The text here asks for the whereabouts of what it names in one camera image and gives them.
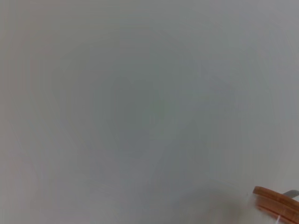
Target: orange wooden rim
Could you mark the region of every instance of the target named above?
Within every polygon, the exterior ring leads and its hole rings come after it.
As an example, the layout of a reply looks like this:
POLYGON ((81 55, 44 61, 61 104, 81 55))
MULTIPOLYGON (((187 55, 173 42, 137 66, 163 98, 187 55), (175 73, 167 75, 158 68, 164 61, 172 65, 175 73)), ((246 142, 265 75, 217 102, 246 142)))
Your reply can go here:
POLYGON ((256 186, 255 206, 286 224, 299 224, 299 202, 273 190, 256 186))

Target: gray surface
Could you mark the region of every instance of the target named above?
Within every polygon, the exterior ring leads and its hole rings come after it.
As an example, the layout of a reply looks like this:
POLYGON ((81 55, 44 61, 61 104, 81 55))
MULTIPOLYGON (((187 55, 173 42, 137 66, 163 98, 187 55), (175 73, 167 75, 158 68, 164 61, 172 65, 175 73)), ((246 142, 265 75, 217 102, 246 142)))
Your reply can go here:
POLYGON ((214 185, 298 188, 297 1, 0 4, 3 223, 176 223, 214 185))

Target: white wall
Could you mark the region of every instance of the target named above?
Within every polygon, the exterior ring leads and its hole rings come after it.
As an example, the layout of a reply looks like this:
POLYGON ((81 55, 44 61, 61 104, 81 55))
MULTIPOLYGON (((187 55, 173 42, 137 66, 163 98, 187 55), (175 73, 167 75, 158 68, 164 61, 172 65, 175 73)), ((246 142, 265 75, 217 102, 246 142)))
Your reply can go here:
POLYGON ((298 189, 298 8, 0 1, 3 223, 175 223, 298 189))

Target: metal piece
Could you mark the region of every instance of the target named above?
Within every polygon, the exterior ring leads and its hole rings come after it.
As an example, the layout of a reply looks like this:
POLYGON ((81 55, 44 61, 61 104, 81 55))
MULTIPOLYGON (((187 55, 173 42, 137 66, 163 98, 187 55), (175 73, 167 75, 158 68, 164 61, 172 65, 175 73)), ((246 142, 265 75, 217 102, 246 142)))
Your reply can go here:
POLYGON ((298 190, 289 190, 289 191, 283 193, 283 195, 290 197, 290 198, 295 198, 295 197, 299 196, 299 191, 298 190))

